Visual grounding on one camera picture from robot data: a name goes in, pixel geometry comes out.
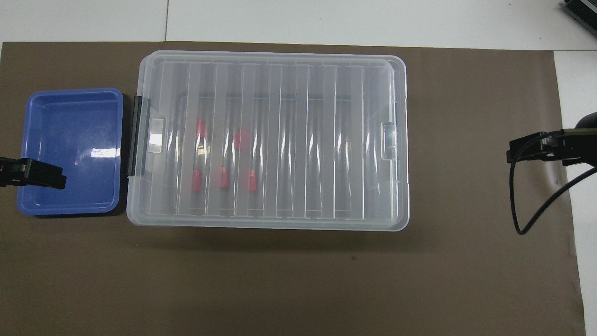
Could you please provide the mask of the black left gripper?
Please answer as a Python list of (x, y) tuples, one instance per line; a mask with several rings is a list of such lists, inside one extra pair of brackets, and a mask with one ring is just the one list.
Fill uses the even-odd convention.
[[(24, 171), (28, 165), (28, 181)], [(52, 189), (64, 189), (66, 176), (62, 167), (33, 159), (0, 158), (0, 186), (35, 185)]]

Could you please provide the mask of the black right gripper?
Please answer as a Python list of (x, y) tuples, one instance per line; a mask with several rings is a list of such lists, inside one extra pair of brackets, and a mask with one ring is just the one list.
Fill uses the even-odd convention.
[(582, 117), (574, 128), (563, 128), (548, 132), (537, 132), (509, 142), (507, 162), (543, 161), (548, 162), (545, 139), (550, 137), (555, 161), (564, 166), (586, 163), (597, 166), (597, 113)]

